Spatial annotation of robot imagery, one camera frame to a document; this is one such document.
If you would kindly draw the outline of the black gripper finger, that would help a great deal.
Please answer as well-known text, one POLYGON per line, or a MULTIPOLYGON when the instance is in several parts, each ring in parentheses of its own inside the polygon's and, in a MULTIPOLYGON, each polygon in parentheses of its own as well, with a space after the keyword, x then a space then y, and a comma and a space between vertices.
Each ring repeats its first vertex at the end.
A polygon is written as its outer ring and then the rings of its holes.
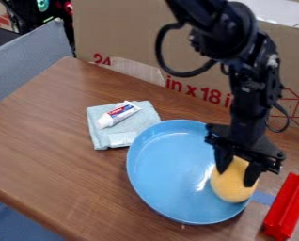
POLYGON ((233 151, 228 148, 215 147, 215 162, 216 169, 220 174, 223 174, 232 162, 233 151))
POLYGON ((264 166, 259 162, 250 162, 245 168, 244 187, 252 187, 264 172, 264 166))

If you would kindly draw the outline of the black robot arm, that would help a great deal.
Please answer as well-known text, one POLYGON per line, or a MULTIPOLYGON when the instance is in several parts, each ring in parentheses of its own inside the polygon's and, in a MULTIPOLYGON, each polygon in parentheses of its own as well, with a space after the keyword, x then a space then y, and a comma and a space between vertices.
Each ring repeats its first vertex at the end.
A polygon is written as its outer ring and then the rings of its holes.
POLYGON ((157 34, 156 58, 160 67, 177 77, 192 77, 213 65, 228 76, 233 96, 229 106, 231 123, 207 126, 205 142, 213 146, 216 169, 225 172, 239 156, 248 166, 243 184, 255 185, 264 171, 280 171, 286 155, 268 141, 271 109, 280 109, 280 58, 276 45, 260 30, 255 15, 240 2, 228 0, 164 0, 176 21, 157 34), (189 42, 200 55, 208 57, 203 66, 189 72, 176 72, 165 65, 161 54, 164 35, 191 26, 189 42))

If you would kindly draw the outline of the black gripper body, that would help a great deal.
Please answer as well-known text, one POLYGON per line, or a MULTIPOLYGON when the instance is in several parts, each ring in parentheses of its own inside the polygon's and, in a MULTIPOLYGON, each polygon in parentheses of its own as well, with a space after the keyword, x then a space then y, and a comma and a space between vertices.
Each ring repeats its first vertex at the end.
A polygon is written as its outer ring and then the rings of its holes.
POLYGON ((204 141, 213 150, 215 147, 228 148, 233 151, 233 156, 241 157, 248 163, 262 163, 266 171, 278 174, 287 156, 267 138, 266 129, 266 120, 258 120, 247 126, 239 123, 208 123, 204 141))

